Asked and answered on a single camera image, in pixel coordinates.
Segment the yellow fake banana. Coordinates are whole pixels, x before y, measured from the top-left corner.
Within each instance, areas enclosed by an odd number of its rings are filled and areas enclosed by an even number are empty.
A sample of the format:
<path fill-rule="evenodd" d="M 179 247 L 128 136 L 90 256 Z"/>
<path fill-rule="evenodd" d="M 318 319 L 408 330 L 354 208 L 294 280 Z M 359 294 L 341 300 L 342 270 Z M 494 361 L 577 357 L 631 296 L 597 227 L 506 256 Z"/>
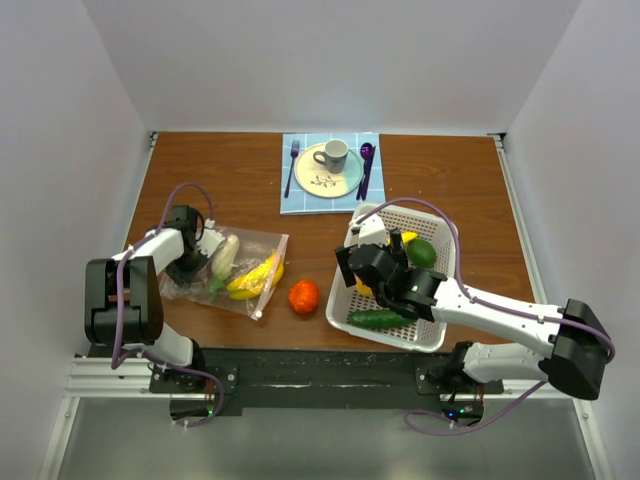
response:
<path fill-rule="evenodd" d="M 401 240 L 404 247 L 406 247 L 411 241 L 417 238 L 418 234 L 416 232 L 407 231 L 401 233 Z M 367 285 L 365 285 L 359 277 L 356 278 L 355 288 L 360 295 L 367 297 L 373 296 L 373 291 Z"/>

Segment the green felt fake food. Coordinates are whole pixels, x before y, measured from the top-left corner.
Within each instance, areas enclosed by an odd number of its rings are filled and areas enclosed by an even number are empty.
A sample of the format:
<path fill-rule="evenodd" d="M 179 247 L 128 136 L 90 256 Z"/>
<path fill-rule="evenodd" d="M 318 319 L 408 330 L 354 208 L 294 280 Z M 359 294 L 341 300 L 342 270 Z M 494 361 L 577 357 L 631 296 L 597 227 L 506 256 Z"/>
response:
<path fill-rule="evenodd" d="M 433 245 L 424 239 L 413 239 L 406 245 L 408 259 L 416 266 L 432 269 L 437 261 L 437 253 Z"/>

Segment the pale white-green fake vegetable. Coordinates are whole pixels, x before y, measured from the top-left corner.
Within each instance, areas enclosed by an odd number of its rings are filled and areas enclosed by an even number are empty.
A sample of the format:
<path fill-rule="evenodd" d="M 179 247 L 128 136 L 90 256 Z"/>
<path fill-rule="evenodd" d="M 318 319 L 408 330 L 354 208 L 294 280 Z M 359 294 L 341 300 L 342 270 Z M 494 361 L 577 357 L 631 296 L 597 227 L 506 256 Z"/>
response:
<path fill-rule="evenodd" d="M 208 282 L 208 292 L 211 300 L 224 287 L 225 281 L 233 269 L 239 248 L 239 238 L 235 234 L 230 234 L 214 254 L 210 264 L 211 276 Z"/>

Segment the white perforated plastic basket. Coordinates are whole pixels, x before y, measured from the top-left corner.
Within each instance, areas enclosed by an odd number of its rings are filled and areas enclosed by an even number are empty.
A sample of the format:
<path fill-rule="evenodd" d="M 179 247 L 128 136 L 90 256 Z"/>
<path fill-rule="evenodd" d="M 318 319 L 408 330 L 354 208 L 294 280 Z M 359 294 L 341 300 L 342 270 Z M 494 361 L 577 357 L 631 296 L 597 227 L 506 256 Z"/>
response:
<path fill-rule="evenodd" d="M 327 321 L 339 330 L 380 344 L 425 353 L 434 352 L 442 345 L 446 331 L 446 325 L 436 319 L 436 308 L 442 305 L 436 296 L 446 286 L 456 284 L 457 227 L 447 217 L 441 218 L 390 203 L 364 203 L 356 208 L 351 221 L 360 215 L 367 219 L 374 214 L 379 215 L 384 222 L 387 231 L 385 245 L 389 244 L 389 231 L 392 229 L 397 228 L 401 232 L 415 231 L 418 238 L 429 241 L 435 248 L 435 267 L 418 267 L 407 257 L 405 287 L 393 298 L 360 295 L 355 286 L 345 286 L 337 268 L 326 306 Z M 347 323 L 350 312 L 379 309 L 390 309 L 405 318 L 414 319 L 415 323 L 386 330 L 368 330 Z"/>

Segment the clear zip top bag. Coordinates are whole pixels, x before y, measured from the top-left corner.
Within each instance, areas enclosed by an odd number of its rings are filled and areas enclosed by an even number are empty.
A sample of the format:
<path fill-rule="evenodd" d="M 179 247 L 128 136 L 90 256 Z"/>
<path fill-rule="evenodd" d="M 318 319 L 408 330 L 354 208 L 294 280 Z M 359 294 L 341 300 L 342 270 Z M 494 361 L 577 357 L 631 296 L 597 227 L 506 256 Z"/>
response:
<path fill-rule="evenodd" d="M 206 266 L 188 285 L 178 286 L 167 274 L 163 274 L 159 282 L 160 294 L 166 299 L 185 298 L 194 303 L 224 309 L 245 315 L 253 320 L 259 320 L 262 318 L 266 305 L 278 284 L 272 287 L 271 279 L 268 279 L 262 294 L 250 300 L 232 300 L 227 293 L 226 287 L 235 278 L 259 266 L 275 251 L 276 260 L 270 274 L 270 276 L 273 276 L 279 263 L 284 266 L 289 236 L 287 234 L 261 232 L 217 224 L 215 224 L 215 228 L 224 234 L 226 238 L 230 234 L 235 234 L 240 240 L 240 248 L 231 274 L 217 296 L 211 300 L 208 292 L 208 282 L 211 276 L 210 264 L 214 255 L 209 258 Z"/>

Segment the dark green felt cucumber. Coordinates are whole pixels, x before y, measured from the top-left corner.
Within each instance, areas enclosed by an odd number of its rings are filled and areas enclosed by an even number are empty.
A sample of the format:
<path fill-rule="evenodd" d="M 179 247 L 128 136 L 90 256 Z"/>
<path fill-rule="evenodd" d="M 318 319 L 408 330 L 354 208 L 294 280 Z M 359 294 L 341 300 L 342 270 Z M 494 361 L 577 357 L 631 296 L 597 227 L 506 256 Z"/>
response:
<path fill-rule="evenodd" d="M 347 323 L 368 330 L 386 330 L 412 325 L 415 320 L 405 318 L 390 309 L 379 309 L 350 312 Z"/>

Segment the orange felt fake food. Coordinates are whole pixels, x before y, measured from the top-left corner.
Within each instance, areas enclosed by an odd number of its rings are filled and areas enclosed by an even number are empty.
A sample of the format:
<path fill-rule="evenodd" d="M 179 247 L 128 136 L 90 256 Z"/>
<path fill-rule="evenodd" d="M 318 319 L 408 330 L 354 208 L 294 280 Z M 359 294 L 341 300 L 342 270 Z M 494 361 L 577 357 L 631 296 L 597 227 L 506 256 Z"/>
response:
<path fill-rule="evenodd" d="M 319 288 L 310 280 L 300 280 L 289 290 L 288 301 L 296 314 L 311 314 L 319 304 Z"/>

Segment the small yellow banana bunch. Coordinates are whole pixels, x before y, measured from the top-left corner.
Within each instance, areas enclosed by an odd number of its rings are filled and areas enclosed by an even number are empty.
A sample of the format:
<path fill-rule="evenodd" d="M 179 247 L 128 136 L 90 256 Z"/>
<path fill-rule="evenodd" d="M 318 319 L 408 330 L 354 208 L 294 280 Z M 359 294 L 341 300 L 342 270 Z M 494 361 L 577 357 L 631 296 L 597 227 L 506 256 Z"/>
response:
<path fill-rule="evenodd" d="M 279 263 L 273 276 L 270 276 L 275 260 L 276 252 L 273 251 L 259 266 L 232 280 L 226 287 L 229 297 L 232 300 L 250 300 L 259 297 L 268 279 L 271 279 L 272 287 L 276 286 L 284 274 L 284 266 Z"/>

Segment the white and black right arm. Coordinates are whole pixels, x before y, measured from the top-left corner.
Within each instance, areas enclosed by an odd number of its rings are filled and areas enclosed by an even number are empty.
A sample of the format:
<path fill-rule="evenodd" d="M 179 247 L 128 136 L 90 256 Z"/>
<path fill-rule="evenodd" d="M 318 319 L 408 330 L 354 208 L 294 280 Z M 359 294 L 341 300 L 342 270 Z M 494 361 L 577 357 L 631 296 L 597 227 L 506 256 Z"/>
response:
<path fill-rule="evenodd" d="M 505 339 L 487 347 L 456 345 L 443 377 L 459 393 L 477 384 L 508 378 L 550 383 L 582 400 L 596 400 L 607 364 L 614 357 L 611 337 L 591 307 L 570 299 L 563 306 L 517 301 L 466 287 L 433 270 L 410 266 L 399 231 L 388 244 L 340 246 L 335 250 L 346 286 L 358 282 L 372 290 L 384 321 L 356 326 L 392 328 L 417 320 L 459 324 Z"/>

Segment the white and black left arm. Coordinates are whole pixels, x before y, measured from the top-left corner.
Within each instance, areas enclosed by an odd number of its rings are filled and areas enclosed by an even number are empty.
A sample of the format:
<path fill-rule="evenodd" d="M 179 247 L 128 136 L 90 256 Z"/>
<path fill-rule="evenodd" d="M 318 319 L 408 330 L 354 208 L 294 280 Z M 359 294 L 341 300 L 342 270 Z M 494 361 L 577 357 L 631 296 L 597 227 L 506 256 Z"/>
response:
<path fill-rule="evenodd" d="M 143 358 L 185 392 L 208 383 L 197 342 L 164 320 L 158 277 L 164 273 L 179 287 L 190 285 L 219 244 L 202 214 L 181 205 L 165 210 L 159 225 L 124 252 L 88 262 L 85 335 L 91 345 L 111 350 L 113 370 Z"/>

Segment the purple plastic knife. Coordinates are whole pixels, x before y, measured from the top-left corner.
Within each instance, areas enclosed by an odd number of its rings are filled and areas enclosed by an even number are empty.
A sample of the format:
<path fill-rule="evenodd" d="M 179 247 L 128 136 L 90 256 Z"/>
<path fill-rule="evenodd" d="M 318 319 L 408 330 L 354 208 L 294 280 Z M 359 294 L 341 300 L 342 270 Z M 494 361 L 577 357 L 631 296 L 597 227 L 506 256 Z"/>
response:
<path fill-rule="evenodd" d="M 363 160 L 363 167 L 364 167 L 364 173 L 363 173 L 363 177 L 360 181 L 359 187 L 358 187 L 358 191 L 357 191 L 357 195 L 356 195 L 356 199 L 357 200 L 361 200 L 362 199 L 362 194 L 363 194 L 363 189 L 366 183 L 366 180 L 368 179 L 372 164 L 373 164 L 373 159 L 370 161 L 365 162 Z"/>

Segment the cream and teal plate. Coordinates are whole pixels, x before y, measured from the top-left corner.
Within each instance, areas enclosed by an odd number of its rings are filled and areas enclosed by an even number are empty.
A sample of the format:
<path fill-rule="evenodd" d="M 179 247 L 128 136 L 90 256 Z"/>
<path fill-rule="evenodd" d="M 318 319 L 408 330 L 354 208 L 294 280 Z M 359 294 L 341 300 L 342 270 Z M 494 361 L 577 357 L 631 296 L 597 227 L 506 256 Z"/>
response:
<path fill-rule="evenodd" d="M 349 150 L 342 170 L 331 173 L 314 159 L 314 154 L 323 152 L 324 147 L 324 143 L 317 143 L 299 154 L 294 165 L 294 177 L 299 186 L 311 195 L 327 199 L 339 198 L 356 190 L 364 175 L 362 159 L 355 151 Z"/>

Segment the purple plastic spoon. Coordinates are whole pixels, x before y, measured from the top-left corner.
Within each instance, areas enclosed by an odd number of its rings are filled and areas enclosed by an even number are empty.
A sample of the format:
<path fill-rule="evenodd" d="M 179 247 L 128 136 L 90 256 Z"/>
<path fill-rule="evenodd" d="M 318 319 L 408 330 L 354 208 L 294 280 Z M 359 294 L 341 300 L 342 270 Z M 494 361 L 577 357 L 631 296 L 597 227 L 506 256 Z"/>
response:
<path fill-rule="evenodd" d="M 361 145 L 359 153 L 365 162 L 370 161 L 374 158 L 375 146 L 369 142 L 365 142 Z"/>

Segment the grey ceramic mug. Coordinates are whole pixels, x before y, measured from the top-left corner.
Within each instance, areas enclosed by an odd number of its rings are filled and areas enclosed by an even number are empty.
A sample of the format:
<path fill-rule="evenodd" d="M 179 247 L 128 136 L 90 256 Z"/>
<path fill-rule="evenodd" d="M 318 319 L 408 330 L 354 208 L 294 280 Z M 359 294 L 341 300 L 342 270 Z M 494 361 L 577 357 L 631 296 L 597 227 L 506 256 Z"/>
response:
<path fill-rule="evenodd" d="M 339 174 L 342 172 L 349 147 L 346 142 L 340 139 L 332 139 L 328 141 L 322 151 L 316 151 L 313 159 L 316 163 L 324 166 L 331 174 Z"/>

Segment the purple plastic fork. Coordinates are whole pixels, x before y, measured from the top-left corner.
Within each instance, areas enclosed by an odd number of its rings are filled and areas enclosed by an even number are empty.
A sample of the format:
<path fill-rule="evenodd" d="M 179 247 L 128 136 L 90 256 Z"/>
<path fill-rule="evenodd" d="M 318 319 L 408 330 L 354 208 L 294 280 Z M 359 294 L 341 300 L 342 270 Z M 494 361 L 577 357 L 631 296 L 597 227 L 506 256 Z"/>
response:
<path fill-rule="evenodd" d="M 291 148 L 290 148 L 289 171 L 288 171 L 288 174 L 287 174 L 287 182 L 286 182 L 286 187 L 285 187 L 285 191 L 284 191 L 284 198 L 285 199 L 287 199 L 289 197 L 289 194 L 290 194 L 293 169 L 295 167 L 295 162 L 296 162 L 296 159 L 297 159 L 299 153 L 300 153 L 300 141 L 298 139 L 295 139 L 292 142 Z"/>

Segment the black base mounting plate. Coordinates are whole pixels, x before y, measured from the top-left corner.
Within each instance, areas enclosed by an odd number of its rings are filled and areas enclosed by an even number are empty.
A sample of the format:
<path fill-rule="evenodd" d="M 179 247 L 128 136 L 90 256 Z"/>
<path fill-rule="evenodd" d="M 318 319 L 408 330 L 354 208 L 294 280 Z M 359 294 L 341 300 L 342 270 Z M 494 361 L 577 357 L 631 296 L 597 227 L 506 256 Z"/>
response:
<path fill-rule="evenodd" d="M 246 408 L 437 408 L 444 396 L 477 400 L 504 390 L 499 381 L 463 380 L 451 354 L 204 348 L 196 364 L 221 381 L 226 416 Z"/>

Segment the aluminium frame rail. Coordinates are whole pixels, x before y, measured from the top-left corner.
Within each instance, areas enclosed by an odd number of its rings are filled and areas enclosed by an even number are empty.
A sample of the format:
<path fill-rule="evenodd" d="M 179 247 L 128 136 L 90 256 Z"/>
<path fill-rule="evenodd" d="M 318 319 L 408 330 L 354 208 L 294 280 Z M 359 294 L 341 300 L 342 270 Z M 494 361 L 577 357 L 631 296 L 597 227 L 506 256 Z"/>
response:
<path fill-rule="evenodd" d="M 110 368 L 110 359 L 104 358 L 76 358 L 72 362 L 71 373 L 67 377 L 63 397 L 67 398 L 136 398 L 149 397 L 151 395 L 159 398 L 172 398 L 179 400 L 208 398 L 206 393 L 185 392 L 175 385 L 167 384 L 162 386 L 160 380 L 154 378 L 151 370 L 151 363 L 145 359 L 129 359 L 118 369 Z M 239 392 L 241 386 L 249 386 L 248 377 L 243 383 L 242 375 L 237 373 L 214 374 L 221 381 L 224 380 L 223 388 L 226 396 Z M 510 380 L 504 386 L 492 385 L 485 388 L 486 398 L 515 399 L 533 387 L 535 382 L 528 380 Z M 355 381 L 339 382 L 338 389 L 355 389 L 356 387 L 373 389 L 372 381 L 365 381 L 363 385 L 356 385 Z M 275 393 L 285 393 L 285 390 L 297 391 L 306 390 L 310 392 L 312 387 L 330 387 L 327 382 L 314 382 L 312 380 L 267 380 L 266 384 L 259 384 L 258 387 L 266 387 L 274 390 Z M 536 390 L 531 396 L 540 398 L 570 398 L 550 385 L 544 385 Z"/>

